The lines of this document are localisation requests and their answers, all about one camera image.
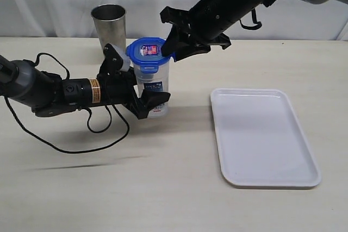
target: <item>orange label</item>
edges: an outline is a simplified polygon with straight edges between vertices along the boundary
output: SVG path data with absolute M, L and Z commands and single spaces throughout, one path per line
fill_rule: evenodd
M 92 87 L 92 103 L 100 103 L 102 100 L 102 91 L 97 79 L 89 79 Z

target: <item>table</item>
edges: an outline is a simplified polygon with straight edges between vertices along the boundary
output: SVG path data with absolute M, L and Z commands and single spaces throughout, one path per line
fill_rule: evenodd
M 55 55 L 72 78 L 94 77 L 103 60 L 97 39 L 0 38 L 9 60 L 35 60 L 39 52 Z M 233 41 L 225 51 L 172 62 L 170 114 L 138 121 L 119 107 L 129 137 L 92 154 L 62 154 L 33 139 L 1 101 L 1 231 L 347 231 L 347 53 L 339 41 Z M 50 58 L 39 69 L 64 76 Z M 322 183 L 294 191 L 225 182 L 209 103 L 217 87 L 284 91 Z M 116 116 L 110 131 L 96 135 L 85 111 L 43 119 L 12 105 L 30 130 L 65 149 L 106 145 L 125 131 Z M 107 122 L 95 109 L 92 127 Z

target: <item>plastic tray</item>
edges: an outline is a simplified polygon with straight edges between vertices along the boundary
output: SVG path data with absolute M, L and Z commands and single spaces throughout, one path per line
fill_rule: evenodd
M 211 95 L 221 171 L 242 187 L 310 189 L 321 174 L 285 93 L 215 89 Z

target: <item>white curtain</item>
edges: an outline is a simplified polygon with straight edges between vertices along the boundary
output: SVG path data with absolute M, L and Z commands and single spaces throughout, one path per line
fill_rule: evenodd
M 127 36 L 167 37 L 161 10 L 168 6 L 189 9 L 198 0 L 0 0 L 1 36 L 96 37 L 90 11 L 104 3 L 127 10 Z M 226 34 L 231 39 L 348 40 L 348 5 L 329 1 L 311 5 L 299 0 L 278 0 L 257 8 L 263 27 L 246 31 L 239 24 Z M 250 23 L 250 16 L 244 18 Z

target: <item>metal cup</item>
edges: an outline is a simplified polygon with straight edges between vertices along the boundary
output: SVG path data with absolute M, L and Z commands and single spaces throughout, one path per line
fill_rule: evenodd
M 115 4 L 100 5 L 92 9 L 94 25 L 102 49 L 110 43 L 126 51 L 126 10 Z

